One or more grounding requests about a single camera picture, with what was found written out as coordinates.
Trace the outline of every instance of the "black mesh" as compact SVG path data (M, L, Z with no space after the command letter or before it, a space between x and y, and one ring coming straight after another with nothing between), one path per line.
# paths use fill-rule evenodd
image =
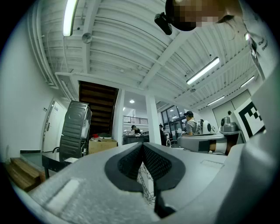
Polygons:
M172 164L168 159L160 156L146 146L143 147L143 162L154 181L156 181L170 171Z
M142 147L139 147L119 160L118 169L128 178L137 180L138 171L141 164Z

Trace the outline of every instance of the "desk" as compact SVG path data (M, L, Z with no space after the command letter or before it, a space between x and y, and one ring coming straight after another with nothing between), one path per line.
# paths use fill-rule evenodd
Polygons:
M58 172L71 164L70 162L60 161L59 152L46 152L42 153L42 165L45 169L45 178L49 178L49 169Z

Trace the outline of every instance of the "fluorescent light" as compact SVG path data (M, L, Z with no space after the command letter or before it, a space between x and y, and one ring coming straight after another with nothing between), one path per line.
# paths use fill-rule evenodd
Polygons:
M210 63L208 63L202 70L200 70L197 74L195 74L193 77L191 77L187 84L190 85L195 80L202 77L206 72L208 72L210 69L212 69L215 65L217 65L220 62L220 59L218 57L215 57Z
M75 12L77 9L79 0L68 0L65 14L64 14L64 20L63 20L63 36L69 37L73 33L73 24L74 24L74 18L75 18Z
M244 84L241 85L240 88L242 88L243 86L245 86L249 81L251 81L253 78L255 78L255 76L253 76L252 78L250 78L247 82L245 82Z
M216 103L217 101L219 101L219 100L221 100L221 99L223 99L223 98L225 98L225 96L222 96L221 98L218 98L217 100L213 101L212 103L209 103L207 106L209 106L209 105L211 105L211 104L213 104L213 103Z
M246 39L246 40L249 40L249 38L250 38L249 33L246 33L246 34L245 34L245 39Z

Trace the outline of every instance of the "white panel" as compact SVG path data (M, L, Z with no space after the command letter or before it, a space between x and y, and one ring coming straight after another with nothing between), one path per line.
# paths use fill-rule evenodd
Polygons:
M233 98L231 101L232 101L234 108L237 109L250 97L251 97L251 95L249 94L249 91L246 90L243 93L241 93L240 95L238 95L237 97Z
M224 103L223 105L216 107L213 109L213 113L215 115L218 127L221 126L221 120L223 117L228 116L228 111L231 111L233 113L233 111L235 110L235 108L233 107L231 101L228 101L226 103Z

